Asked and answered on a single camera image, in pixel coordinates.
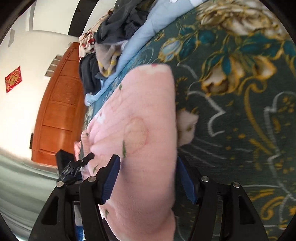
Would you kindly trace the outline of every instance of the floral fabric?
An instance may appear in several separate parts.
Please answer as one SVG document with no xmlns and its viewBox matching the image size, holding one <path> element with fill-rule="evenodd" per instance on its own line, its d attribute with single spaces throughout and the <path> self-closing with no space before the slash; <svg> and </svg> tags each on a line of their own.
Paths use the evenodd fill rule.
<svg viewBox="0 0 296 241">
<path fill-rule="evenodd" d="M 287 31 L 258 0 L 203 3 L 139 51 L 95 112 L 132 68 L 150 63 L 173 71 L 179 152 L 217 182 L 240 182 L 276 240 L 296 212 L 296 48 Z M 180 187 L 176 198 L 175 240 L 186 240 L 197 208 Z"/>
</svg>

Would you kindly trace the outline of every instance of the teal leaf pattern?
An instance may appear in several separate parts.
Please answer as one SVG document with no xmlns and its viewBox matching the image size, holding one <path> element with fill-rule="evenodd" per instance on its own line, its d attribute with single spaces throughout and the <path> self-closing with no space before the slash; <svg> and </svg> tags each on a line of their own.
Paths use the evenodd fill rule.
<svg viewBox="0 0 296 241">
<path fill-rule="evenodd" d="M 267 37 L 265 37 L 264 35 L 257 33 L 253 36 L 248 36 L 247 39 L 245 40 L 246 44 L 251 44 L 251 43 L 255 43 L 257 45 L 262 45 L 262 44 L 267 44 L 270 42 L 274 42 L 276 41 L 275 39 L 269 39 Z"/>
<path fill-rule="evenodd" d="M 196 48 L 196 37 L 192 36 L 185 40 L 183 47 L 179 53 L 180 61 L 185 60 Z"/>
<path fill-rule="evenodd" d="M 283 50 L 284 50 L 284 53 L 290 57 L 293 57 L 296 55 L 295 44 L 292 41 L 289 41 L 289 40 L 285 41 L 283 44 Z"/>
<path fill-rule="evenodd" d="M 231 73 L 230 59 L 228 56 L 224 56 L 222 60 L 222 70 L 226 75 Z"/>
<path fill-rule="evenodd" d="M 182 26 L 180 28 L 180 35 L 185 36 L 194 33 L 195 29 L 192 26 Z"/>
<path fill-rule="evenodd" d="M 218 64 L 218 62 L 223 58 L 224 54 L 223 53 L 216 53 L 212 56 L 210 56 L 206 61 L 205 61 L 205 74 L 204 76 L 208 75 L 208 73 L 211 71 L 211 69 Z"/>
<path fill-rule="evenodd" d="M 198 33 L 198 40 L 202 44 L 214 44 L 216 41 L 216 34 L 210 30 L 200 30 Z"/>
<path fill-rule="evenodd" d="M 240 51 L 243 54 L 260 55 L 262 52 L 262 47 L 259 44 L 247 44 L 240 47 Z"/>
<path fill-rule="evenodd" d="M 274 58 L 277 55 L 280 48 L 281 48 L 280 43 L 271 44 L 268 48 L 264 49 L 264 51 L 262 52 L 262 56 Z"/>
</svg>

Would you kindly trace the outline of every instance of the metal screw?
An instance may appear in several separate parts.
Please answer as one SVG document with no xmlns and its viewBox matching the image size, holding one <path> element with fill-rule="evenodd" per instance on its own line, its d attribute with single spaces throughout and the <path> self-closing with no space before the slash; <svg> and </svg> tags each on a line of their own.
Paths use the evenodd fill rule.
<svg viewBox="0 0 296 241">
<path fill-rule="evenodd" d="M 61 188 L 63 185 L 64 185 L 64 182 L 62 182 L 62 181 L 57 182 L 57 187 L 58 188 Z"/>
<path fill-rule="evenodd" d="M 90 176 L 88 179 L 87 179 L 90 183 L 94 182 L 96 180 L 96 177 L 95 176 Z"/>
<path fill-rule="evenodd" d="M 235 188 L 239 188 L 239 187 L 240 187 L 240 184 L 239 184 L 238 182 L 234 182 L 232 185 L 233 185 Z"/>
<path fill-rule="evenodd" d="M 203 176 L 203 177 L 202 177 L 202 181 L 205 182 L 205 183 L 207 183 L 209 180 L 210 180 L 210 179 L 209 179 L 209 177 L 207 177 L 207 176 Z"/>
</svg>

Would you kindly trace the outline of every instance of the light blue blanket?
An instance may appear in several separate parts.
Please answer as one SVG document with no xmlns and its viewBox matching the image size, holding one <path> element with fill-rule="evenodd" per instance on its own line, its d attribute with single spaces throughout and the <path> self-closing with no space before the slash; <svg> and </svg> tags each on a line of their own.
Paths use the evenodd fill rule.
<svg viewBox="0 0 296 241">
<path fill-rule="evenodd" d="M 150 11 L 145 24 L 136 31 L 124 47 L 116 66 L 116 72 L 105 80 L 101 90 L 96 95 L 87 94 L 85 96 L 85 105 L 92 105 L 102 96 L 119 76 L 127 63 L 156 35 L 156 33 L 164 29 L 181 15 L 189 12 L 205 1 L 206 0 L 159 0 Z"/>
</svg>

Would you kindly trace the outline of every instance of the red paper decoration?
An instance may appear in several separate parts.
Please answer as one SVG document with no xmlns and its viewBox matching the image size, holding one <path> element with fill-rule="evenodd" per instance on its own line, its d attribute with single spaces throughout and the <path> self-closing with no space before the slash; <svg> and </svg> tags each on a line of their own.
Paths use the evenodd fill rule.
<svg viewBox="0 0 296 241">
<path fill-rule="evenodd" d="M 22 76 L 20 73 L 20 66 L 5 77 L 6 93 L 11 91 L 16 85 L 21 83 Z"/>
</svg>

